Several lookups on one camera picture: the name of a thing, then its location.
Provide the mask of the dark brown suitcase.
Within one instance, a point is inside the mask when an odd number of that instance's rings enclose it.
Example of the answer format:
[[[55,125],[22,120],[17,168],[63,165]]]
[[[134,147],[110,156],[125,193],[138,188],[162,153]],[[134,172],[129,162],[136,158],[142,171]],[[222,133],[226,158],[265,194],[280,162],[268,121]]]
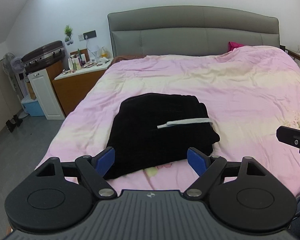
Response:
[[[21,58],[26,74],[37,72],[62,60],[65,51],[62,41],[55,41],[37,48]]]

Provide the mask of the wooden left nightstand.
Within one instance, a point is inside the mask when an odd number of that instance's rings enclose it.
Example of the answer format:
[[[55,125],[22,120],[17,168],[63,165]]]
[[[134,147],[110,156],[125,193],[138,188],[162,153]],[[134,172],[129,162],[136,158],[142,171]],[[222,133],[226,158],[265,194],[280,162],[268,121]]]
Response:
[[[59,74],[52,81],[63,113],[68,116],[87,96],[97,81],[110,66],[111,60],[74,73]]]

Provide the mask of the white narrow cabinet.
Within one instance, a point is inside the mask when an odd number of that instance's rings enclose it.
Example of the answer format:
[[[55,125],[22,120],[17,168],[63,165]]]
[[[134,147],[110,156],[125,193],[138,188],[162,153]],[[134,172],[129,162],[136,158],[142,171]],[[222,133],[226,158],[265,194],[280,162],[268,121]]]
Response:
[[[42,69],[28,75],[30,84],[47,120],[64,120],[64,114],[53,91],[47,71]]]

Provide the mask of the magenta pillow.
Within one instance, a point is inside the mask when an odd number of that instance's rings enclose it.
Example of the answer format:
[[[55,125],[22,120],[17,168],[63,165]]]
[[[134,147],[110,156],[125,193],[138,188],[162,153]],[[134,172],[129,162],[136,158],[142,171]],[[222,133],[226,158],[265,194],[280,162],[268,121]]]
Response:
[[[234,49],[243,47],[244,44],[237,42],[228,42],[228,52],[233,51]]]

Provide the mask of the small potted plant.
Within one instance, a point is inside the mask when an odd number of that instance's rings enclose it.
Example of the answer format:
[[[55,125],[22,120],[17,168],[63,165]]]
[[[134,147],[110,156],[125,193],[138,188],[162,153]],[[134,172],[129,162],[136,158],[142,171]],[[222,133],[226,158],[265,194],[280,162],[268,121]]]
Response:
[[[64,34],[65,34],[64,42],[67,46],[70,45],[70,44],[73,44],[72,31],[73,31],[73,29],[70,27],[70,25],[65,26],[65,28],[64,28]]]

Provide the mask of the grey padded headboard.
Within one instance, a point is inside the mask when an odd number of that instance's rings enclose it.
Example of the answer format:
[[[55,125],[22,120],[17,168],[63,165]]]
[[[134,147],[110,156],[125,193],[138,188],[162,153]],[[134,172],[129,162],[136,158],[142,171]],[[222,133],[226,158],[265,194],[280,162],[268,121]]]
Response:
[[[229,42],[280,46],[279,20],[243,10],[176,5],[108,15],[114,56],[221,55]]]

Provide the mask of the pink floral duvet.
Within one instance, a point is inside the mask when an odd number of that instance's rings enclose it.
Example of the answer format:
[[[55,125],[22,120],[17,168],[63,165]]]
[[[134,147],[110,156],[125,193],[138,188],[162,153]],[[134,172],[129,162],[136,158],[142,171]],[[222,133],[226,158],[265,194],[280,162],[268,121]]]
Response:
[[[197,179],[194,147],[229,161],[251,156],[295,196],[300,154],[276,138],[300,129],[300,68],[281,49],[245,46],[218,56],[120,61],[64,120],[46,158],[74,161],[115,150],[116,190],[184,191]]]

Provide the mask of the blue storage box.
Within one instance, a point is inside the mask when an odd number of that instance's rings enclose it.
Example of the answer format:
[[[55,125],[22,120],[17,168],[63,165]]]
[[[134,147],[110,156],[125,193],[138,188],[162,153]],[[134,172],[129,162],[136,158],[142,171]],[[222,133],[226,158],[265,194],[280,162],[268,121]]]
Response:
[[[31,117],[44,116],[44,112],[39,104],[38,99],[31,99],[29,95],[21,100],[24,111]]]

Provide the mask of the white standing fan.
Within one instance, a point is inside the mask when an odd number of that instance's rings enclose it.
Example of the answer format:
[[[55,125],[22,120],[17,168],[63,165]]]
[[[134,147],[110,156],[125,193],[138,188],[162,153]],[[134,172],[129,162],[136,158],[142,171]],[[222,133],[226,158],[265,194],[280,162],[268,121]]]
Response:
[[[15,91],[18,100],[20,101],[20,104],[22,106],[22,111],[18,114],[19,119],[24,119],[26,118],[29,114],[26,113],[25,111],[25,107],[23,106],[23,104],[21,103],[21,100],[24,98],[24,95],[21,91],[21,88],[19,86],[19,82],[17,80],[17,76],[15,75],[13,68],[11,66],[11,61],[15,58],[15,56],[12,53],[6,53],[3,56],[2,59],[2,67],[3,70],[5,72],[5,74],[8,76],[8,79],[11,83],[11,86],[13,88],[13,90]]]

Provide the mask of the black pants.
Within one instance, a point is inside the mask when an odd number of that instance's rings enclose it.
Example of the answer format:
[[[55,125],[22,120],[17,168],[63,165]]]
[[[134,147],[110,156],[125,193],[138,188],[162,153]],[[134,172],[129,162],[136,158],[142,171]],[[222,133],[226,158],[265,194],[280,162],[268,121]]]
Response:
[[[107,145],[115,160],[104,178],[184,160],[191,147],[210,155],[219,140],[206,106],[195,96],[134,96],[121,103],[113,120]]]

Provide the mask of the black wall switch panel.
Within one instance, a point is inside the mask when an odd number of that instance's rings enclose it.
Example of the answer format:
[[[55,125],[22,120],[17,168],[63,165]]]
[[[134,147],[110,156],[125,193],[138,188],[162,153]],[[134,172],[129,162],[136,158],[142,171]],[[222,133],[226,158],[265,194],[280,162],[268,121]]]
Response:
[[[84,34],[83,34],[83,37],[84,37],[85,40],[88,40],[88,39],[90,39],[90,38],[95,38],[95,37],[97,37],[97,34],[96,34],[96,31],[93,30],[93,31],[89,31],[89,32],[84,33]]]

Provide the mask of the black shoes pair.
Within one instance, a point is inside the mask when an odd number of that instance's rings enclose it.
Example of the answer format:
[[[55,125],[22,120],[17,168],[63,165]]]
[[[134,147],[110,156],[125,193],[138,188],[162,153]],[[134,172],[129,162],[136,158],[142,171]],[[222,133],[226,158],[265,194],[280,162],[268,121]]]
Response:
[[[19,127],[22,124],[23,120],[20,119],[17,115],[13,116],[13,121],[7,120],[6,127],[12,133],[16,127]]]

